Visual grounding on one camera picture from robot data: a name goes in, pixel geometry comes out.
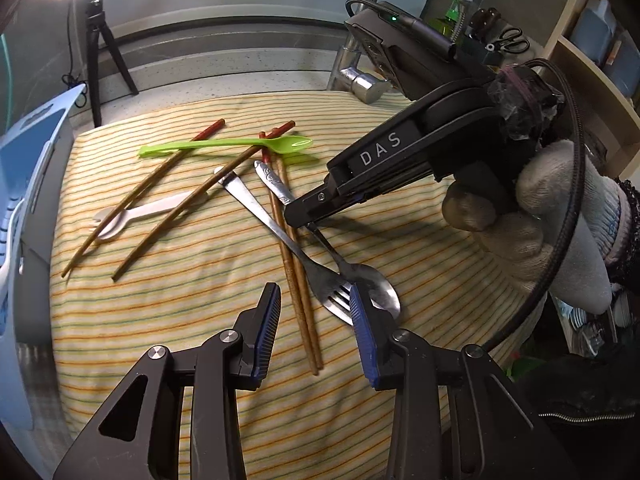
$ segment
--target wooden chopstick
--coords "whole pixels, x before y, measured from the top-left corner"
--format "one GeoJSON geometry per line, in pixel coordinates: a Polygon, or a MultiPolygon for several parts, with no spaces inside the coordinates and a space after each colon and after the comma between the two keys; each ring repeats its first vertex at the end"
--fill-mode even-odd
{"type": "MultiPolygon", "coordinates": [[[[289,121],[288,123],[283,124],[279,128],[274,128],[271,133],[267,136],[268,139],[275,139],[276,137],[285,134],[290,129],[292,129],[296,123],[294,121],[289,121]]],[[[172,223],[180,214],[191,205],[191,203],[195,202],[196,199],[203,197],[204,194],[211,188],[215,183],[222,180],[229,173],[231,173],[235,168],[237,168],[240,164],[246,161],[248,158],[251,158],[255,155],[255,153],[260,151],[260,146],[251,146],[244,150],[238,157],[228,163],[224,168],[222,168],[219,172],[214,173],[210,176],[204,184],[193,191],[187,198],[185,198],[182,202],[180,202],[176,207],[174,207],[169,214],[164,217],[164,219],[153,228],[153,230],[129,253],[129,255],[124,259],[124,261],[120,264],[120,266],[113,273],[111,279],[114,282],[117,282],[120,277],[127,272],[130,266],[144,254],[154,243],[165,234],[172,226],[172,223]]]]}
{"type": "MultiPolygon", "coordinates": [[[[191,140],[209,139],[209,137],[213,136],[224,125],[225,125],[225,120],[224,119],[219,119],[215,123],[213,123],[209,128],[207,128],[206,130],[200,132],[195,137],[193,137],[193,139],[191,139],[191,140]]],[[[66,274],[78,264],[78,261],[80,261],[80,258],[82,258],[82,255],[84,254],[84,252],[94,242],[94,240],[98,237],[98,235],[102,232],[102,230],[107,226],[107,224],[109,222],[111,222],[111,220],[113,220],[114,218],[116,218],[117,215],[119,215],[121,212],[123,212],[126,209],[126,207],[129,204],[131,204],[131,202],[133,202],[134,200],[140,198],[140,196],[146,190],[151,188],[151,186],[153,186],[156,183],[158,183],[158,181],[171,168],[173,168],[176,164],[178,164],[178,162],[183,160],[189,154],[189,152],[192,152],[192,151],[193,150],[181,150],[181,151],[178,151],[178,152],[174,153],[170,158],[168,158],[166,161],[164,161],[162,164],[160,164],[160,166],[155,168],[155,170],[153,170],[151,172],[151,174],[149,174],[149,176],[146,177],[142,182],[140,182],[133,190],[131,190],[131,192],[129,194],[127,194],[120,201],[120,203],[115,208],[113,208],[113,210],[107,216],[104,217],[102,222],[100,222],[98,224],[98,227],[96,227],[92,231],[92,233],[87,237],[87,239],[84,241],[84,243],[76,251],[76,253],[73,255],[73,257],[69,260],[69,263],[66,264],[65,269],[62,271],[62,274],[61,274],[62,278],[64,278],[66,276],[66,274]]]]}
{"type": "MultiPolygon", "coordinates": [[[[289,187],[290,189],[289,176],[287,175],[287,166],[285,165],[283,158],[280,155],[274,153],[272,159],[274,161],[276,173],[280,177],[280,180],[285,186],[289,187]]],[[[287,224],[284,221],[284,217],[282,222],[284,224],[285,231],[289,235],[289,238],[291,238],[295,243],[299,245],[300,241],[298,240],[298,230],[287,224]]],[[[314,317],[314,311],[311,307],[311,294],[309,293],[309,286],[306,282],[305,268],[297,258],[293,259],[293,267],[296,273],[296,278],[298,280],[298,290],[300,292],[300,298],[302,300],[302,308],[305,313],[306,320],[306,329],[309,332],[309,339],[311,339],[311,347],[314,352],[314,359],[316,361],[318,369],[322,370],[324,368],[324,363],[322,362],[320,341],[318,339],[318,331],[316,330],[316,318],[314,317]]]]}
{"type": "MultiPolygon", "coordinates": [[[[260,138],[266,137],[264,132],[260,132],[260,138]]],[[[269,164],[271,157],[267,148],[262,149],[262,161],[265,164],[269,164]]],[[[269,199],[271,202],[271,214],[276,224],[278,224],[283,230],[285,229],[286,222],[282,215],[282,208],[280,206],[280,200],[270,191],[269,199]]],[[[289,284],[289,292],[291,294],[291,303],[293,305],[293,312],[296,314],[296,321],[300,329],[300,336],[302,338],[302,346],[305,348],[306,358],[309,361],[309,368],[313,375],[318,375],[318,364],[316,363],[316,357],[314,354],[313,345],[308,333],[308,323],[306,322],[306,313],[304,311],[302,298],[300,297],[300,289],[298,287],[298,276],[296,273],[296,267],[294,266],[293,254],[291,250],[286,246],[283,241],[279,241],[280,255],[282,256],[282,265],[284,266],[284,274],[287,277],[287,283],[289,284]]]]}

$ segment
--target metal fork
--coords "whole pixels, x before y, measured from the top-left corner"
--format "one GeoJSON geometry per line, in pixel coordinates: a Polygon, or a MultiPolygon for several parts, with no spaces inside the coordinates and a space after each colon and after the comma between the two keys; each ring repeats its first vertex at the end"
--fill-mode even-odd
{"type": "Polygon", "coordinates": [[[271,218],[269,213],[260,205],[260,203],[247,189],[242,180],[232,171],[220,184],[240,202],[245,208],[253,213],[258,220],[265,224],[273,234],[282,240],[287,247],[302,262],[305,268],[306,278],[309,281],[311,292],[320,303],[334,316],[339,317],[345,323],[353,325],[351,321],[351,313],[349,308],[349,293],[351,283],[344,280],[340,274],[327,269],[311,258],[309,258],[302,248],[295,243],[281,227],[271,218]]]}

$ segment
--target plastic jug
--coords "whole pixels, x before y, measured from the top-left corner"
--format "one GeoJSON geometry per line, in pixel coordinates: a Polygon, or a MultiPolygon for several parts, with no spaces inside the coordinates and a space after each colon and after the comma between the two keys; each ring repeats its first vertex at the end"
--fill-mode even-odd
{"type": "Polygon", "coordinates": [[[609,76],[624,97],[631,97],[638,88],[640,52],[628,31],[625,30],[614,42],[604,65],[604,73],[609,76]]]}
{"type": "Polygon", "coordinates": [[[608,0],[589,0],[571,34],[571,42],[595,64],[602,65],[616,30],[608,0]]]}

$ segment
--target black wire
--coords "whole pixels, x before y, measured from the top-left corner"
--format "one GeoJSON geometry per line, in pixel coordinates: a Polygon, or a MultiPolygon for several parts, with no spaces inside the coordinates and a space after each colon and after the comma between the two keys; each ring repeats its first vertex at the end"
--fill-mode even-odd
{"type": "Polygon", "coordinates": [[[385,14],[393,14],[393,12],[391,10],[387,9],[386,7],[383,7],[380,4],[377,4],[376,2],[372,2],[371,0],[347,0],[347,2],[345,3],[345,7],[347,9],[347,14],[350,17],[355,16],[355,13],[353,12],[353,9],[351,9],[353,4],[363,4],[365,7],[369,7],[370,9],[374,9],[377,12],[384,12],[385,14]]]}
{"type": "Polygon", "coordinates": [[[69,47],[69,72],[64,74],[60,79],[62,79],[62,82],[66,85],[66,88],[68,90],[71,90],[75,86],[84,84],[84,90],[82,90],[80,94],[84,98],[84,101],[82,101],[82,104],[79,105],[78,101],[76,100],[76,106],[78,108],[82,108],[86,105],[86,81],[83,79],[80,79],[80,76],[78,77],[74,76],[74,51],[73,51],[73,48],[71,47],[71,27],[69,25],[72,3],[73,3],[73,0],[69,0],[69,5],[66,8],[66,44],[69,47]]]}
{"type": "Polygon", "coordinates": [[[524,65],[529,66],[530,68],[546,68],[550,70],[556,78],[558,78],[558,82],[564,91],[564,95],[571,112],[572,126],[575,134],[574,170],[571,177],[569,202],[564,215],[564,220],[562,221],[562,227],[558,234],[558,240],[556,240],[556,244],[551,253],[551,257],[546,264],[545,270],[542,272],[536,286],[533,288],[520,309],[516,312],[515,316],[513,316],[504,327],[498,330],[498,332],[496,332],[489,341],[482,345],[482,348],[487,352],[496,348],[526,321],[527,317],[529,317],[536,309],[538,303],[553,282],[558,270],[560,269],[560,265],[562,265],[562,261],[566,256],[566,252],[569,249],[569,244],[574,237],[575,226],[578,223],[578,216],[580,215],[580,208],[582,207],[582,197],[584,195],[584,134],[582,131],[582,120],[580,118],[578,106],[575,102],[574,91],[560,69],[546,59],[532,59],[531,61],[524,63],[524,65]]]}

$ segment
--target striped fabric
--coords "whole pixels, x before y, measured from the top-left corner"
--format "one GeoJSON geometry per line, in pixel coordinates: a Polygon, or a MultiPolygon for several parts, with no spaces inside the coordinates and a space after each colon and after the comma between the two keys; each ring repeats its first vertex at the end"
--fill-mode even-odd
{"type": "MultiPolygon", "coordinates": [[[[117,283],[118,263],[158,222],[130,225],[95,246],[68,280],[66,262],[88,234],[89,220],[159,164],[138,159],[142,144],[189,139],[218,118],[219,137],[256,136],[288,120],[311,137],[308,152],[287,159],[297,195],[324,177],[327,161],[407,106],[399,95],[364,105],[344,92],[279,92],[219,98],[153,112],[82,134],[62,189],[50,284],[54,355],[65,416],[75,434],[133,363],[152,345],[172,351],[200,345],[255,306],[266,281],[282,288],[283,309],[267,379],[238,392],[244,462],[249,478],[356,479],[375,476],[388,456],[393,395],[376,393],[362,375],[353,332],[315,302],[325,367],[309,373],[276,241],[222,188],[184,216],[117,283]]],[[[201,150],[183,161],[143,201],[193,189],[237,148],[201,150]]],[[[269,208],[251,164],[245,184],[269,208]]],[[[347,210],[324,234],[348,260],[377,267],[402,302],[401,325],[432,344],[460,348],[487,339],[523,297],[497,264],[464,232],[446,225],[440,203],[450,180],[427,178],[347,210]]],[[[331,257],[304,238],[307,253],[331,257]]],[[[497,350],[504,362],[530,333],[530,319],[497,350]]],[[[441,410],[447,416],[441,392],[441,410]]],[[[189,475],[188,392],[180,437],[181,478],[189,475]]]]}

